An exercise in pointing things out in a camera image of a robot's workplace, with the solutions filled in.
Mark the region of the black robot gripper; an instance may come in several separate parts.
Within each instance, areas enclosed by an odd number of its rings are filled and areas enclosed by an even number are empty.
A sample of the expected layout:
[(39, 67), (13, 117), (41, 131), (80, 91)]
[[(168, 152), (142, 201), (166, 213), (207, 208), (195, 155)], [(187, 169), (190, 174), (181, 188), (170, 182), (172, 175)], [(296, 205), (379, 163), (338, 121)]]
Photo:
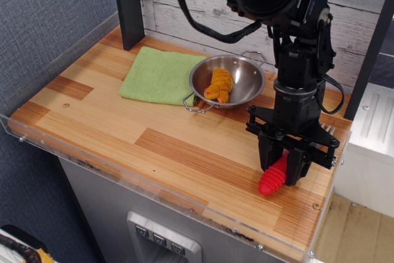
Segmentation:
[[(285, 134), (298, 138), (299, 134), (304, 136), (308, 128), (316, 124), (320, 126), (324, 86), (298, 90), (275, 86), (274, 89), (274, 108), (250, 106), (247, 109), (250, 114), (247, 131), (258, 136), (261, 124), (271, 124)], [(260, 134), (258, 138), (260, 166), (266, 171), (282, 157), (284, 148), (278, 139), (271, 139), (265, 134)], [(309, 153), (298, 148), (291, 150), (287, 157), (286, 185), (296, 185), (300, 178), (307, 175), (311, 163)]]

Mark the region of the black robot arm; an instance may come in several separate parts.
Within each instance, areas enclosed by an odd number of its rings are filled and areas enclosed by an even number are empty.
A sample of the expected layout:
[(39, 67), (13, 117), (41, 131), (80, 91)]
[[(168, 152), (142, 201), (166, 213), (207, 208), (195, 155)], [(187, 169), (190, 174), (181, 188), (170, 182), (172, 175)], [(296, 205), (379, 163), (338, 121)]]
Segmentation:
[(227, 0), (240, 16), (263, 23), (273, 40), (273, 108), (247, 110), (249, 132), (259, 140), (261, 168), (270, 169), (288, 152), (286, 185), (306, 176), (310, 165), (331, 168), (339, 141), (320, 125), (328, 75), (336, 56), (331, 46), (328, 0)]

